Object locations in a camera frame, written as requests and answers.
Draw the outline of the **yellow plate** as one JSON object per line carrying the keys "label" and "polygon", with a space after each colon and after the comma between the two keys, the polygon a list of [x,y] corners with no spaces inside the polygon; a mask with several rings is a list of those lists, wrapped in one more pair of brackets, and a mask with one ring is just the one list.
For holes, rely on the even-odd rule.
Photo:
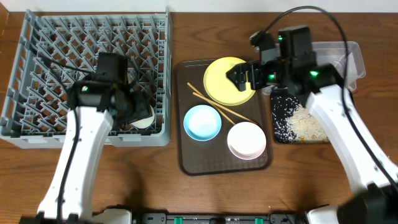
{"label": "yellow plate", "polygon": [[226,76],[226,72],[239,63],[244,63],[244,60],[236,57],[223,57],[215,60],[207,67],[203,84],[206,93],[217,103],[237,106],[254,96],[255,91],[250,88],[248,83],[245,91],[239,91]]}

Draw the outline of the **small white cup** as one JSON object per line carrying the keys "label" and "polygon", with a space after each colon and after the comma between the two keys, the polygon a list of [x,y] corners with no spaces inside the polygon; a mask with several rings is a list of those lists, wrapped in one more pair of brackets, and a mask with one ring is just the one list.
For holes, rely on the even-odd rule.
{"label": "small white cup", "polygon": [[[134,91],[139,91],[140,90],[138,78],[135,76],[135,74],[128,75],[127,79],[128,79],[129,84],[132,85],[131,88]],[[137,129],[146,129],[146,128],[148,128],[155,120],[155,112],[154,112],[154,108],[152,106],[150,106],[150,111],[152,113],[152,116],[150,116],[148,118],[140,119],[138,121],[135,121],[135,122],[131,123],[131,126],[137,128]]]}

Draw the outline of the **light blue bowl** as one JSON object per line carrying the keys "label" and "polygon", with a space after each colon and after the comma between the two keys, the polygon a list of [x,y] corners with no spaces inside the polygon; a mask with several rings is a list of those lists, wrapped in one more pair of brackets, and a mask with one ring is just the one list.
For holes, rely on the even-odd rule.
{"label": "light blue bowl", "polygon": [[209,141],[221,130],[221,116],[217,110],[208,105],[197,105],[190,108],[183,119],[183,128],[187,135],[196,141]]}

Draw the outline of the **pink bowl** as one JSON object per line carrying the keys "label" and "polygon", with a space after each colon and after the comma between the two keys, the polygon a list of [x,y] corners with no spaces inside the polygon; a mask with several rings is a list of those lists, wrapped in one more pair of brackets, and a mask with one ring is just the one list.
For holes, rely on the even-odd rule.
{"label": "pink bowl", "polygon": [[256,124],[241,122],[234,125],[227,135],[227,146],[231,153],[242,160],[258,158],[266,149],[267,139]]}

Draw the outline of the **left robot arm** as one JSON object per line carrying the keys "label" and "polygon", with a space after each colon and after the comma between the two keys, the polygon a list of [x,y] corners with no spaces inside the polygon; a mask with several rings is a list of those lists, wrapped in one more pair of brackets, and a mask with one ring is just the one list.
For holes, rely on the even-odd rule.
{"label": "left robot arm", "polygon": [[127,57],[101,52],[95,72],[66,90],[67,128],[50,187],[37,214],[20,223],[133,223],[122,206],[95,215],[92,197],[104,143],[114,127],[150,118],[154,113],[128,80]]}

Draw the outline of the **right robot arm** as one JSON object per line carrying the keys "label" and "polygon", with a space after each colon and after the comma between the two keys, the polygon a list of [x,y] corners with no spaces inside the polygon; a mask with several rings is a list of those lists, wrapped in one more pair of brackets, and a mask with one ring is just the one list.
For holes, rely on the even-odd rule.
{"label": "right robot arm", "polygon": [[330,63],[319,65],[310,29],[281,29],[274,39],[259,31],[250,38],[260,58],[226,72],[240,91],[285,87],[320,123],[348,176],[353,198],[342,205],[307,211],[306,223],[396,223],[397,166],[360,118],[343,77]]}

